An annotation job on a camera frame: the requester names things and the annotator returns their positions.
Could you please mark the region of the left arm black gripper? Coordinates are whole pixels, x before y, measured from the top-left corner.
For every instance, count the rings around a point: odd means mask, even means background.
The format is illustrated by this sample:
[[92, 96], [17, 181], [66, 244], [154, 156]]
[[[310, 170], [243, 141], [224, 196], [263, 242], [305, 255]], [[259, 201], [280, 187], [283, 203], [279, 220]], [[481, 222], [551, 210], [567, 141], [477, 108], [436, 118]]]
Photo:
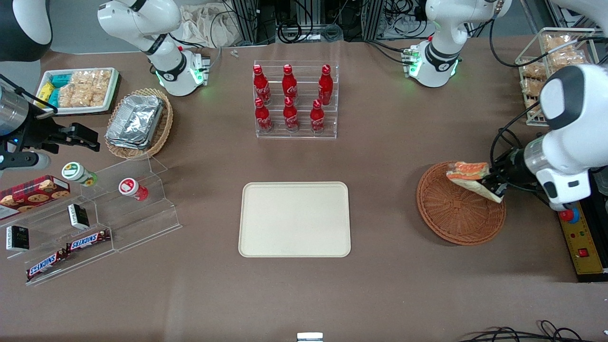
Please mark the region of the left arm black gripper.
[[492, 156], [492, 167], [485, 176], [486, 185], [493, 186], [496, 201], [504, 199], [507, 188], [528, 189], [528, 168], [524, 149], [509, 149], [500, 156]]

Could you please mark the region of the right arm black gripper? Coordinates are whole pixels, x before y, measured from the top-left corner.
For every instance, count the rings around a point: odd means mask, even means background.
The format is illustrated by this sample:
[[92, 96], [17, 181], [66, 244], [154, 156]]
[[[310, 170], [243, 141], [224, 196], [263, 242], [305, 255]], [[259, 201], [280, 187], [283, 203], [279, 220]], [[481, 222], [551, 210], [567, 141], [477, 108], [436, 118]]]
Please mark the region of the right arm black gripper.
[[22, 126], [19, 134], [19, 149], [42, 149], [57, 153], [58, 148], [51, 145], [62, 144], [79, 146], [94, 152], [100, 151], [100, 143], [86, 140], [97, 140], [98, 132], [79, 123], [72, 123], [70, 135], [67, 126], [55, 123], [54, 119], [33, 119]]

